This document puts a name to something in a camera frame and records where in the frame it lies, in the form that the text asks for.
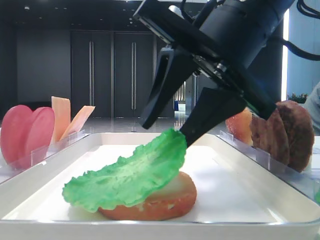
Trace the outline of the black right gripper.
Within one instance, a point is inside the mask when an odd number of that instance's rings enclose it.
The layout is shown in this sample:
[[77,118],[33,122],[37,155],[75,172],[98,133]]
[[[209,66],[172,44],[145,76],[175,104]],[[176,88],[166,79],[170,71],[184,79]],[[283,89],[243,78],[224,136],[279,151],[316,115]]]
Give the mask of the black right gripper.
[[188,147],[246,107],[262,119],[268,119],[276,109],[275,103],[245,68],[225,66],[223,62],[216,63],[168,45],[159,52],[154,83],[140,117],[141,126],[149,129],[177,90],[197,73],[206,75],[218,88],[202,89],[195,107],[180,128]]

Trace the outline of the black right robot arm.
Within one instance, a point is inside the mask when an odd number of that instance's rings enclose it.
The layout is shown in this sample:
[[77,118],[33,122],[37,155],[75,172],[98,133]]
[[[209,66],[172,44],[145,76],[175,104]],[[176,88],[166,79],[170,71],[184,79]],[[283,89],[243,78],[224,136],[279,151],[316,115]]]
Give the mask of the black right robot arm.
[[290,0],[211,0],[190,18],[174,13],[160,1],[143,1],[133,18],[167,46],[159,52],[141,126],[149,129],[182,84],[200,72],[217,87],[202,90],[181,127],[187,145],[245,108],[269,119],[276,104],[247,69],[291,5]]

